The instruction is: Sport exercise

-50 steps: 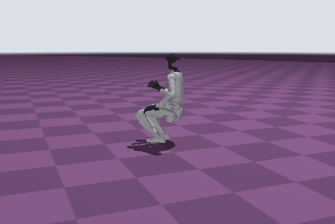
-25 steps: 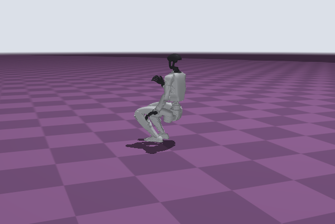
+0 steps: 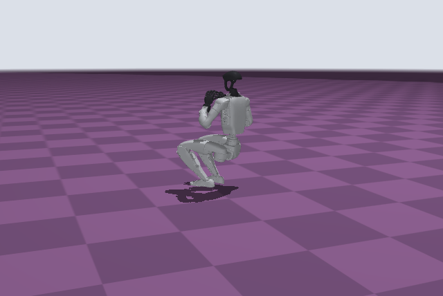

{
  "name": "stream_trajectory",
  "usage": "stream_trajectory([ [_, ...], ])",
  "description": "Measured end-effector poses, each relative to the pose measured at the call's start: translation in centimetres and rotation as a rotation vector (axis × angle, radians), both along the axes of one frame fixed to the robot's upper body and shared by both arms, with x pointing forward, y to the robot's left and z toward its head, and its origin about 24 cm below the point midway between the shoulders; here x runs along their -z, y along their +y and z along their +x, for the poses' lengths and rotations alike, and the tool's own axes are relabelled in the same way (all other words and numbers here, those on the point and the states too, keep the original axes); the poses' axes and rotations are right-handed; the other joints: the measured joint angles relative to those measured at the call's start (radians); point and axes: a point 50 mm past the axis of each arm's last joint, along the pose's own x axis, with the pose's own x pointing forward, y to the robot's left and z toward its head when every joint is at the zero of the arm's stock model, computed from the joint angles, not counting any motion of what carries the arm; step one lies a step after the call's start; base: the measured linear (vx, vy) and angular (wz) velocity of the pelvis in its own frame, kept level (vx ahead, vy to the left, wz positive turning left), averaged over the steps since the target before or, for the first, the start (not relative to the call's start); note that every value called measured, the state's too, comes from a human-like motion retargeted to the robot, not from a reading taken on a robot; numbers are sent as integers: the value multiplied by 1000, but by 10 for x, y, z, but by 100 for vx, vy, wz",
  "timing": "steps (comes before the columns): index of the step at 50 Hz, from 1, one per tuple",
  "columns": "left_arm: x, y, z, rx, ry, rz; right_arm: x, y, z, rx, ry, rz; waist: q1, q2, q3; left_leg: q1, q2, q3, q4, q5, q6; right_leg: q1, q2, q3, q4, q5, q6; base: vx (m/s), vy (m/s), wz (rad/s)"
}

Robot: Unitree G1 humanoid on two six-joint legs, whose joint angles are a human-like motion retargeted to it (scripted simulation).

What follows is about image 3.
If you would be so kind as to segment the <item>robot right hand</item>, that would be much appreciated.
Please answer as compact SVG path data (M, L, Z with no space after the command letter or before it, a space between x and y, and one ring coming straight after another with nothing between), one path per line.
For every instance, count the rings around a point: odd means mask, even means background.
M214 95L214 97L216 97L217 95L219 96L218 98L222 98L222 97L226 96L226 94L223 94L223 92L221 92L221 91L218 92L218 93L216 93L216 94ZM218 99L218 98L217 98L217 99Z

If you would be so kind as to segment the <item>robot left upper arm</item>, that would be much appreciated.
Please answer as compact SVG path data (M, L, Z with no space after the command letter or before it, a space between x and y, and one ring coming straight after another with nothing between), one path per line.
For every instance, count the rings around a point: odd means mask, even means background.
M206 121L201 124L204 129L209 129L211 126L211 122L218 116L218 114L227 108L229 103L229 99L227 98L218 98L215 100L214 106L209 111L208 116L206 117Z

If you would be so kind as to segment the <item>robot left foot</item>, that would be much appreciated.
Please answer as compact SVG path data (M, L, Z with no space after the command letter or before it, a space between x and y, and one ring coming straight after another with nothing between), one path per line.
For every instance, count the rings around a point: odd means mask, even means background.
M197 180L197 181L191 181L190 182L190 185L193 185L193 186L198 186L198 187L214 187L215 186L215 183L214 183L214 181L213 181L213 179L208 179L207 178L207 180L208 181L204 181L204 179L199 179L199 180Z

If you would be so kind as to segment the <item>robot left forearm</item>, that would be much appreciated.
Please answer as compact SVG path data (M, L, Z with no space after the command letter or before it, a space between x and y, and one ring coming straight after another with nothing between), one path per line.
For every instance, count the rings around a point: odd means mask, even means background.
M206 117L207 117L207 106L203 106L202 109L199 111L199 123L203 124L206 121Z

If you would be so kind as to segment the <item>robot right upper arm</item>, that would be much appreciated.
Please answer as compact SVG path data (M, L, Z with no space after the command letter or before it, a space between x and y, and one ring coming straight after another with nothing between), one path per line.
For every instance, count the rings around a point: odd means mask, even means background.
M245 127L249 127L253 123L253 117L251 114L251 108L250 108L250 100L249 98L246 99L246 125Z

